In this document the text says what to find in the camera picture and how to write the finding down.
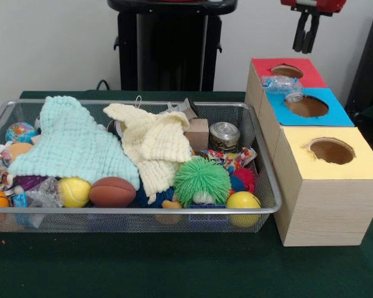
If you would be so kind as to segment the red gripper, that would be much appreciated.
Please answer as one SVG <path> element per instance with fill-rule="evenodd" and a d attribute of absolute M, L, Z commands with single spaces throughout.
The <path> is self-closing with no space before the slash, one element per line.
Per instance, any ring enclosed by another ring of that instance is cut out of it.
<path fill-rule="evenodd" d="M 345 0 L 281 0 L 280 3 L 284 6 L 290 6 L 292 9 L 313 9 L 320 13 L 339 13 L 345 5 Z M 295 38 L 293 41 L 293 49 L 296 52 L 311 53 L 315 42 L 316 33 L 318 31 L 320 16 L 311 15 L 311 27 L 305 34 L 305 24 L 308 20 L 308 14 L 301 14 Z"/>

